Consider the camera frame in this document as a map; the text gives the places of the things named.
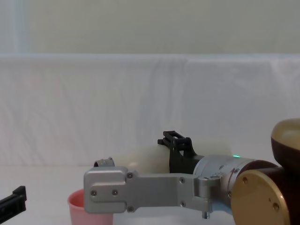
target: black clamp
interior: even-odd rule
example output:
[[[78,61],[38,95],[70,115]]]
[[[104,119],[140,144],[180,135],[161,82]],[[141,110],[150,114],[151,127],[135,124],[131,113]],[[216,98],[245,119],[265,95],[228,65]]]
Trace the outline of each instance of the black clamp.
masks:
[[[13,194],[0,200],[0,224],[26,210],[27,200],[25,186],[20,186]]]
[[[176,131],[164,131],[163,134],[165,137],[158,139],[157,143],[170,149],[170,173],[193,174],[195,166],[203,156],[195,153],[192,140]]]

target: white backdrop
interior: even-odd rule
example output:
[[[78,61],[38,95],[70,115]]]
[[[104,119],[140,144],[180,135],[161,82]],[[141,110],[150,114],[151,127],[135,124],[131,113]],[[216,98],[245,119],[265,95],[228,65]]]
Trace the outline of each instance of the white backdrop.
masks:
[[[300,117],[300,56],[0,56],[0,165],[92,165],[164,130],[273,161]]]
[[[298,0],[1,0],[0,51],[299,53]]]

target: pink cup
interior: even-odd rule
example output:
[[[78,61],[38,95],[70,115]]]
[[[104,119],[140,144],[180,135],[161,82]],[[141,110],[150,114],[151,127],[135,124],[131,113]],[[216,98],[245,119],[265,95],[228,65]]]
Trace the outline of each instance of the pink cup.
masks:
[[[72,225],[113,225],[113,214],[89,214],[84,211],[83,189],[69,196]]]

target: screw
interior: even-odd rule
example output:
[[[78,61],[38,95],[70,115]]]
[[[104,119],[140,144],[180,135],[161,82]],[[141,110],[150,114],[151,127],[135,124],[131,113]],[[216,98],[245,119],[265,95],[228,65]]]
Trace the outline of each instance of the screw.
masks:
[[[185,207],[186,206],[186,203],[184,201],[180,202],[180,206],[181,207]]]
[[[273,204],[273,209],[278,212],[279,211],[279,205],[277,203]]]
[[[133,206],[128,206],[127,208],[127,212],[133,212],[135,209],[133,208]]]
[[[92,190],[92,191],[90,192],[90,195],[91,195],[91,196],[96,196],[96,195],[97,195],[97,191]]]
[[[128,178],[128,179],[133,178],[133,173],[131,173],[131,172],[127,173],[127,178]]]
[[[186,182],[183,177],[180,177],[179,181],[180,181],[181,184],[184,184],[184,182]]]
[[[202,218],[203,219],[209,219],[210,218],[210,213],[209,212],[202,212]]]
[[[112,195],[113,195],[113,196],[118,195],[118,190],[112,190]]]
[[[243,183],[244,183],[244,184],[248,184],[248,179],[247,179],[247,177],[244,177],[244,178],[243,178]]]

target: silver metal bracket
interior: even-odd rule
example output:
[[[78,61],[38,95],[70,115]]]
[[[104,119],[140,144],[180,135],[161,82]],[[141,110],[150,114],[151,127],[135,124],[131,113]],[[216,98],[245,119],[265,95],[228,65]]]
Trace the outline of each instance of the silver metal bracket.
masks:
[[[185,173],[146,174],[125,167],[94,167],[84,175],[84,208],[88,213],[135,212],[140,207],[178,206],[212,212],[212,192],[218,176]]]

